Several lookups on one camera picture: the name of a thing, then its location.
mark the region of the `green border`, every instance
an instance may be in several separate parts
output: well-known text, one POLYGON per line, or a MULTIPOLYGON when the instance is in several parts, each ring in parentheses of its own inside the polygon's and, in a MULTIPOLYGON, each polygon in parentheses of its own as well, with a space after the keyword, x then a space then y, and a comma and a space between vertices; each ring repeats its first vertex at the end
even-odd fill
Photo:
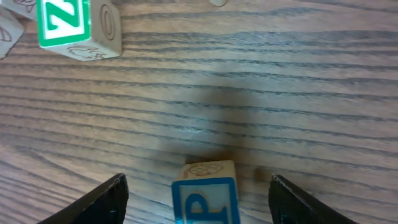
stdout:
POLYGON ((59 37, 55 39, 44 39, 44 18, 42 14, 42 1, 37 0, 37 32, 39 35, 39 45, 41 47, 51 47, 74 42, 88 40, 91 37, 90 27, 90 0, 80 0, 83 3, 83 24, 85 27, 84 34, 72 35, 68 37, 59 37))

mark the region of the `alphabet block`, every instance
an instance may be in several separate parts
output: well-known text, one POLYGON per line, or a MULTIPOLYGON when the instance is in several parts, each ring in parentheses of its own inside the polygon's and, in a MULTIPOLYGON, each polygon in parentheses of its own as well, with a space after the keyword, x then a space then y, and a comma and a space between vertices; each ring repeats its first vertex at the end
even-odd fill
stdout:
POLYGON ((11 12, 0 7, 0 59, 6 56, 23 33, 24 27, 11 12))
POLYGON ((0 5, 29 19, 37 20, 36 0, 0 0, 0 5))
POLYGON ((38 0, 39 44, 77 60, 122 54, 121 22, 110 0, 38 0))
POLYGON ((172 195, 178 224, 240 224, 233 161, 185 165, 172 195))

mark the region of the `green block face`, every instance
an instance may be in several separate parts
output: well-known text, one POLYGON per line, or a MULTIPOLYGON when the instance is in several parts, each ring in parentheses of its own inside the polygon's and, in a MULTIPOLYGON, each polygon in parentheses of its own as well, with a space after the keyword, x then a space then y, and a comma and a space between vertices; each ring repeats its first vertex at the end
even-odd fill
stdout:
POLYGON ((88 40, 90 0, 37 0, 37 25, 41 47, 88 40))

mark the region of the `wooden table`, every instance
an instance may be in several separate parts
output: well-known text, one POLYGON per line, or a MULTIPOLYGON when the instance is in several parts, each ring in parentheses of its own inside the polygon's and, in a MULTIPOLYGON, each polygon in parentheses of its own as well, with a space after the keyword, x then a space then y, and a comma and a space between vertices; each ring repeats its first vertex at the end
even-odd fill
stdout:
POLYGON ((398 223, 396 0, 118 0, 122 57, 0 62, 0 223, 36 223, 124 172, 125 223, 173 223, 184 163, 236 162, 242 223, 271 173, 361 223, 398 223))

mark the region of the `wooden surface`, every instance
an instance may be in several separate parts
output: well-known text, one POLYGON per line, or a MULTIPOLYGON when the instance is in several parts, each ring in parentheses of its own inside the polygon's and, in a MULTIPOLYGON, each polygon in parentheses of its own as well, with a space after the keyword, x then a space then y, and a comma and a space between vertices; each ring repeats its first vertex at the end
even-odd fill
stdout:
POLYGON ((398 223, 396 0, 119 0, 122 57, 0 62, 0 223, 36 223, 124 172, 125 223, 173 223, 186 161, 233 159, 242 223, 271 173, 361 223, 398 223))

